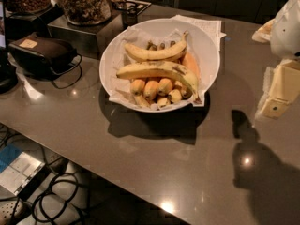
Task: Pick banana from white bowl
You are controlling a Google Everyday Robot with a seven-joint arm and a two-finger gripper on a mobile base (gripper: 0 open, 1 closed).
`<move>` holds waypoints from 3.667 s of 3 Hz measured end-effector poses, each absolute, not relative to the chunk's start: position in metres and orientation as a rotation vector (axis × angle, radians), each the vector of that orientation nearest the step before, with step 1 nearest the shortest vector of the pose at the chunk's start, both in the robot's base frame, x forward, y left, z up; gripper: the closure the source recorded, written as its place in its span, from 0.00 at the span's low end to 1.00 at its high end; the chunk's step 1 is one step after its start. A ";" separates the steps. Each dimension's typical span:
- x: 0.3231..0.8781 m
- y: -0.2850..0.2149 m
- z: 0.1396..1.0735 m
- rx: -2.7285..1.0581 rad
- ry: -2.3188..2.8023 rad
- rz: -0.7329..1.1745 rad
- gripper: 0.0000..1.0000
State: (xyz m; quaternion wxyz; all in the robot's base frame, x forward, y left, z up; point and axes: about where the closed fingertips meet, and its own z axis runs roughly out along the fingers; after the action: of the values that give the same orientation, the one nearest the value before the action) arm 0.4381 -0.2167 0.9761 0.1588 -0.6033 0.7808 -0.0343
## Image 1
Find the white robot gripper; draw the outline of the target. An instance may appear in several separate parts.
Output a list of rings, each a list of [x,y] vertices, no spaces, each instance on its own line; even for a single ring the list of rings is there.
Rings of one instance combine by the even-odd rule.
[[[278,119],[300,95],[300,62],[295,61],[300,59],[300,0],[288,0],[252,39],[269,43],[271,52],[283,59],[266,69],[263,95],[255,113],[257,120]]]

